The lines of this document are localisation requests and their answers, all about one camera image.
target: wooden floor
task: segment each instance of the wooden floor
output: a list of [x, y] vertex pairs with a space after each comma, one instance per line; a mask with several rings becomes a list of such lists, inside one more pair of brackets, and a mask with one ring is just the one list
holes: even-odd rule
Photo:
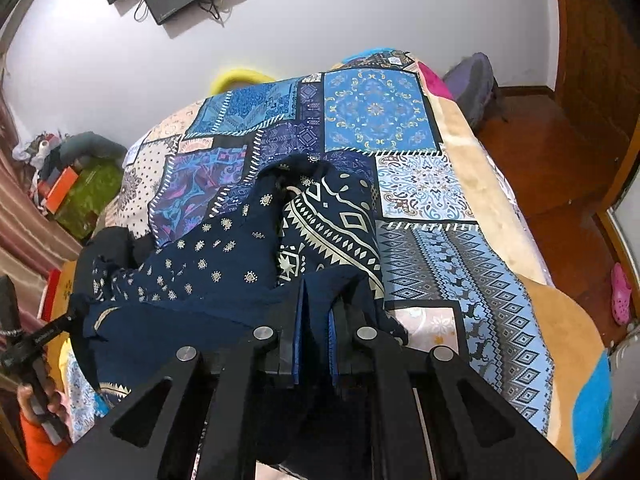
[[626, 329], [610, 312], [614, 252], [593, 213], [615, 172], [542, 95], [506, 98], [505, 123], [489, 120], [478, 134], [516, 193], [557, 288], [596, 323], [605, 346]]

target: pink clog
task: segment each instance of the pink clog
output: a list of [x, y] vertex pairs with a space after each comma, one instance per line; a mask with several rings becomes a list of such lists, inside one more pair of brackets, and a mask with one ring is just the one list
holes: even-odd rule
[[625, 271], [620, 264], [611, 269], [611, 313], [619, 325], [626, 325], [631, 321], [631, 285], [626, 278]]

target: metal bolt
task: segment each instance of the metal bolt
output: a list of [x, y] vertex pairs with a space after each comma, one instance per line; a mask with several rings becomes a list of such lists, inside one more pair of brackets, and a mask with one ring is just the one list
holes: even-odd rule
[[191, 361], [196, 357], [196, 354], [196, 349], [193, 346], [183, 346], [175, 353], [175, 356], [180, 359], [180, 361]]
[[375, 328], [372, 328], [370, 326], [361, 326], [356, 332], [356, 334], [360, 339], [369, 340], [369, 339], [375, 339], [376, 336], [378, 335], [378, 332], [376, 332]]
[[254, 337], [256, 339], [268, 339], [273, 335], [273, 328], [270, 326], [259, 326], [254, 330]]
[[433, 356], [438, 361], [451, 361], [453, 358], [453, 350], [448, 346], [438, 346], [433, 351]]

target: bed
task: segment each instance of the bed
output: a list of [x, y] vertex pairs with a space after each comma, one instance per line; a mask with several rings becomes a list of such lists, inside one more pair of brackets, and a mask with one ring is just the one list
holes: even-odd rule
[[[170, 247], [243, 207], [260, 171], [292, 153], [370, 189], [382, 284], [372, 291], [408, 345], [465, 355], [585, 478], [609, 443], [599, 334], [553, 287], [508, 182], [446, 86], [411, 53], [368, 51], [183, 108], [129, 150], [107, 225], [152, 232]], [[278, 260], [281, 280], [303, 272], [295, 248], [282, 247]], [[73, 353], [63, 354], [66, 387], [84, 399], [72, 409], [78, 438], [104, 406]], [[108, 392], [128, 388], [104, 383]]]

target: dark blue garment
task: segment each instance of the dark blue garment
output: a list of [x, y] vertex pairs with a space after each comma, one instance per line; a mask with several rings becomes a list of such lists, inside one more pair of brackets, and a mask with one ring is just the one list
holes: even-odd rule
[[[297, 367], [328, 370], [328, 314], [341, 294], [353, 298], [372, 326], [406, 338], [382, 310], [370, 200], [360, 176], [294, 155], [265, 168], [236, 211], [205, 220], [138, 270], [97, 260], [98, 301], [82, 338], [73, 338], [74, 349], [87, 350], [78, 352], [85, 375], [119, 400], [181, 346], [233, 346], [264, 324], [300, 279], [308, 325], [298, 338], [311, 338], [314, 344], [305, 348], [316, 350], [296, 354]], [[88, 354], [90, 363], [82, 358]]]

